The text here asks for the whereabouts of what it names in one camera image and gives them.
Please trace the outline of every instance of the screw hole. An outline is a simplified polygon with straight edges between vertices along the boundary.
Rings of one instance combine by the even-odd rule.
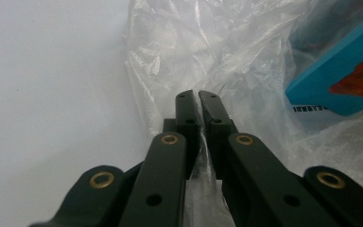
[[[300,200],[295,196],[287,195],[287,196],[284,197],[284,200],[285,200],[285,203],[287,203],[290,206],[297,207],[297,206],[301,205]]]
[[[92,188],[105,188],[114,182],[114,175],[111,172],[98,172],[90,179]]]
[[[238,135],[235,140],[237,143],[242,145],[251,145],[254,142],[254,140],[248,135]]]
[[[319,172],[317,174],[317,179],[326,186],[335,189],[341,189],[346,186],[346,183],[343,181],[343,179],[330,172]]]
[[[162,197],[154,194],[147,197],[147,204],[150,206],[157,206],[162,203]]]
[[[176,144],[179,141],[179,138],[176,135],[165,135],[161,138],[162,143],[172,145]]]
[[[185,123],[187,123],[187,124],[194,124],[194,123],[196,123],[196,121],[193,120],[193,119],[188,119],[188,120],[185,121]]]

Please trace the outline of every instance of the plastic wrap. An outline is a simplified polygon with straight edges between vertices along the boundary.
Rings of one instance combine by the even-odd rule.
[[[260,137],[292,172],[330,166],[363,185],[363,113],[295,113],[285,98],[296,69],[288,37],[312,7],[307,0],[130,1],[127,67],[147,132],[174,117],[176,94],[206,90],[219,94],[239,131]],[[233,226],[214,174],[203,140],[185,226]]]
[[[363,0],[311,1],[289,40],[299,75],[363,22]]]

